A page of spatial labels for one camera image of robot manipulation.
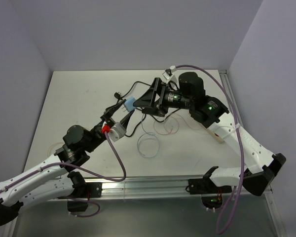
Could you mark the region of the blue charger plug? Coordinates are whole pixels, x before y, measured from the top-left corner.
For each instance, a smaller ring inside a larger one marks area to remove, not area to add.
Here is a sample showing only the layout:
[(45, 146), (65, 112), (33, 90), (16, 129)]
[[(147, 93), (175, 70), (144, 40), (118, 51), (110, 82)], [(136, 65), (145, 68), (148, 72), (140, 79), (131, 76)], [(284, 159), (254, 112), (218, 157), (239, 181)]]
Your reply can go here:
[(136, 101), (136, 99), (132, 96), (132, 97), (130, 97), (130, 98), (128, 98), (128, 99), (125, 99), (125, 100), (123, 100), (123, 103), (122, 103), (122, 107), (123, 107), (123, 109), (122, 109), (122, 111), (124, 112), (124, 113), (126, 113), (126, 112), (131, 112), (131, 111), (134, 111), (135, 110), (135, 106), (133, 105), (134, 104), (134, 102)]

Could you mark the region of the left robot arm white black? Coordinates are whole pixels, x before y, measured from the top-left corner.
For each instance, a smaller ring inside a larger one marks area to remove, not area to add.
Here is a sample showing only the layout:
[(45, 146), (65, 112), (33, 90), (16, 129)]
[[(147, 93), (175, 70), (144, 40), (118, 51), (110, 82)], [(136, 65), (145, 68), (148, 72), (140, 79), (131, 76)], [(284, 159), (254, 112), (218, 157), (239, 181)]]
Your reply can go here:
[(81, 166), (103, 142), (111, 144), (124, 137), (135, 109), (134, 101), (131, 97), (106, 108), (101, 121), (91, 130), (71, 126), (63, 137), (63, 146), (55, 153), (20, 175), (0, 182), (0, 226), (38, 203), (83, 196), (86, 182), (80, 174)]

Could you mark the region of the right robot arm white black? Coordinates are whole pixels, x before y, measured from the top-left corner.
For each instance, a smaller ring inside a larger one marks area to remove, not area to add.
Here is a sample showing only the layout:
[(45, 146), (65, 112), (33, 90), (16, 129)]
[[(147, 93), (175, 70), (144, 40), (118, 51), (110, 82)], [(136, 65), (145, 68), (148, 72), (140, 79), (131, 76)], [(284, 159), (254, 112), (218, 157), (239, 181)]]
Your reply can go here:
[(172, 91), (169, 83), (155, 78), (150, 88), (133, 105), (144, 114), (163, 117), (169, 108), (186, 109), (190, 116), (226, 142), (244, 164), (239, 168), (213, 166), (200, 179), (188, 182), (191, 194), (230, 193), (233, 186), (261, 196), (286, 162), (283, 154), (275, 154), (262, 146), (237, 122), (227, 106), (218, 98), (206, 95), (204, 82), (195, 72), (179, 75), (179, 88)]

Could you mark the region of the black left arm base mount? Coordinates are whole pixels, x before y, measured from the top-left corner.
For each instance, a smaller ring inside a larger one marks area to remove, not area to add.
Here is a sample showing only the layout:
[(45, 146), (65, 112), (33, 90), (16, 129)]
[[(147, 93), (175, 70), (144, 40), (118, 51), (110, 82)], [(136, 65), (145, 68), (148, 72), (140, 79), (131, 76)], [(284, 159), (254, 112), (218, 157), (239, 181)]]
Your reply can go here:
[[(102, 195), (102, 183), (101, 182), (91, 182), (86, 183), (84, 186), (75, 188), (73, 193), (67, 197), (67, 211), (76, 217), (86, 218), (91, 217), (99, 213), (100, 205), (92, 198), (100, 198)], [(95, 213), (84, 214), (84, 212), (94, 205), (96, 207)]]

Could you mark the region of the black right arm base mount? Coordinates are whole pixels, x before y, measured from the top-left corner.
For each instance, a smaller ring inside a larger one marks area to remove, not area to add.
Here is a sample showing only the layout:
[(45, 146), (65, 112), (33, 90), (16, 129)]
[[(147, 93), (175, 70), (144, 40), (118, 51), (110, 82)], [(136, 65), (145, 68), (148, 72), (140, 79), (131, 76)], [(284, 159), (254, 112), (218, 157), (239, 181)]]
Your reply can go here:
[(211, 180), (188, 179), (185, 191), (190, 195), (201, 195), (201, 202), (207, 211), (215, 212), (223, 206), (223, 194), (232, 192), (231, 186), (217, 187)]

